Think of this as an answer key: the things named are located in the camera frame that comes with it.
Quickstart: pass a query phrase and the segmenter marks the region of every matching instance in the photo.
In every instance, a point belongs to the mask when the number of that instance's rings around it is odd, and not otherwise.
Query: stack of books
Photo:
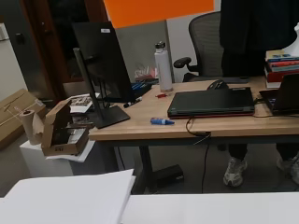
[[[285,75],[299,74],[299,57],[291,56],[283,49],[267,51],[265,74],[267,88],[279,88]]]

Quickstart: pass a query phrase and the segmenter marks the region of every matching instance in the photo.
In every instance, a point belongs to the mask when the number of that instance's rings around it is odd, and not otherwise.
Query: book
[[[299,64],[283,66],[283,67],[272,67],[271,69],[272,72],[287,72],[287,71],[299,70]]]
[[[266,60],[269,63],[274,62],[285,62],[285,61],[298,61],[299,56],[291,56],[291,54],[286,53],[284,49],[280,50],[268,50],[266,52]]]
[[[299,74],[299,70],[273,72],[268,64],[266,65],[264,71],[267,78],[267,82],[281,82],[283,77],[286,75]]]
[[[299,61],[286,61],[286,62],[276,62],[276,63],[269,63],[270,67],[285,67],[285,66],[291,66],[291,65],[297,65],[299,64]]]

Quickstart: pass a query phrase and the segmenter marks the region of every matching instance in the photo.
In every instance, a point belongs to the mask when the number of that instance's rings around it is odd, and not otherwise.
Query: orange wall
[[[105,0],[115,28],[212,11],[214,0]]]

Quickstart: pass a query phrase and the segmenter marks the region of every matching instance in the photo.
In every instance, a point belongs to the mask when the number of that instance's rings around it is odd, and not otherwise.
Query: white box
[[[40,145],[32,146],[29,141],[20,146],[31,177],[99,175],[100,150],[94,141],[89,141],[78,156],[45,157]]]

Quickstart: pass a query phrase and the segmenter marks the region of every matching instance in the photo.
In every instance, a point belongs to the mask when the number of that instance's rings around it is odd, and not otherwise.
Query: doorway
[[[65,98],[64,83],[81,82],[73,48],[78,47],[73,22],[108,21],[102,0],[21,0],[30,23],[46,80],[55,98]]]

